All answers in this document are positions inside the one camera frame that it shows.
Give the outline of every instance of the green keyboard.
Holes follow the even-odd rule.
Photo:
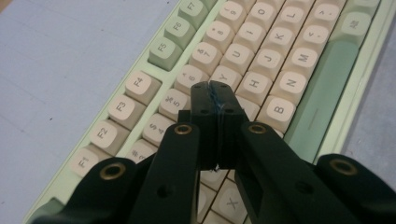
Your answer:
[[[304,160],[339,153],[392,0],[180,0],[25,217],[53,214],[99,161],[157,151],[190,87],[228,84]],[[250,223],[233,171],[201,172],[197,223]]]

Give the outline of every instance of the metal ring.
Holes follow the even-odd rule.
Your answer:
[[[358,173],[356,166],[349,161],[334,159],[330,161],[330,166],[343,175],[356,175]]]
[[[252,124],[252,125],[248,126],[248,130],[251,133],[266,133],[267,132],[265,127],[260,124]]]
[[[115,162],[105,166],[100,171],[100,177],[104,180],[117,179],[125,173],[126,167],[120,162]]]
[[[187,124],[181,124],[175,127],[175,133],[177,134],[188,134],[191,131],[192,131],[192,127]]]

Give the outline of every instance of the green spacebar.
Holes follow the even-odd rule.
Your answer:
[[[358,51],[355,44],[339,40],[323,51],[284,138],[300,158],[315,159]]]

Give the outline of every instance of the desk surface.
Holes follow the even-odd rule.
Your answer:
[[[1,12],[0,223],[21,223],[176,2],[14,0]],[[395,58],[393,30],[346,142],[394,189]]]

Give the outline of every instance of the keyboard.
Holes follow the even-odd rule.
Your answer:
[[[190,87],[228,84],[304,160],[338,153],[396,10],[391,0],[181,0],[27,214],[62,209],[99,161],[157,151]],[[201,172],[197,223],[250,223],[233,171]]]

